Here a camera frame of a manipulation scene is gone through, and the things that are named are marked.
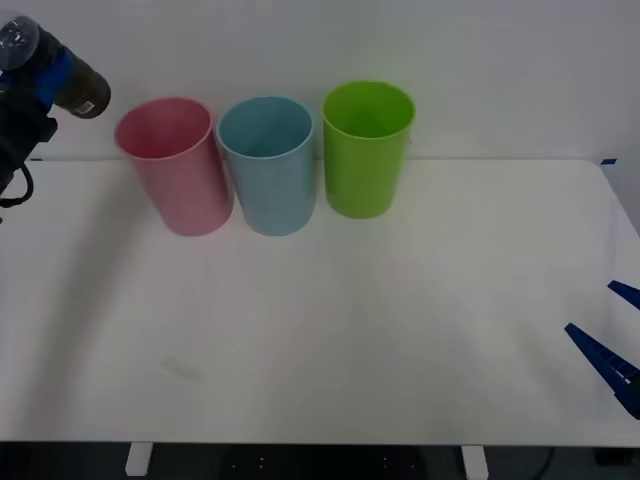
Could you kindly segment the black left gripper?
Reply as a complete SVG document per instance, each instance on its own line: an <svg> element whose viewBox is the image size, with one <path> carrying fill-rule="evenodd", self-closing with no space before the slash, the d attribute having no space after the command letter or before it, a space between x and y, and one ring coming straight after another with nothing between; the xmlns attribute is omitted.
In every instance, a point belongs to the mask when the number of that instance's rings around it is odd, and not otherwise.
<svg viewBox="0 0 640 480"><path fill-rule="evenodd" d="M36 88L9 85L9 73L0 74L2 173L14 173L56 133L57 121L49 113L72 72L71 54L61 47L53 64L36 76Z"/></svg>

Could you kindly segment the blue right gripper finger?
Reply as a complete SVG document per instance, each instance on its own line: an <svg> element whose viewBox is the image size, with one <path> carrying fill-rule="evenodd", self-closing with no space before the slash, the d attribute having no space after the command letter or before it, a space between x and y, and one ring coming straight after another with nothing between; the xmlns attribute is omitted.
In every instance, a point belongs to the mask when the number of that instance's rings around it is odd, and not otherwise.
<svg viewBox="0 0 640 480"><path fill-rule="evenodd" d="M637 310L640 309L640 290L619 281L611 281L607 287L619 297L627 301L634 306Z"/></svg>
<svg viewBox="0 0 640 480"><path fill-rule="evenodd" d="M639 369L573 323L565 327L565 332L607 383L618 402L638 420Z"/></svg>

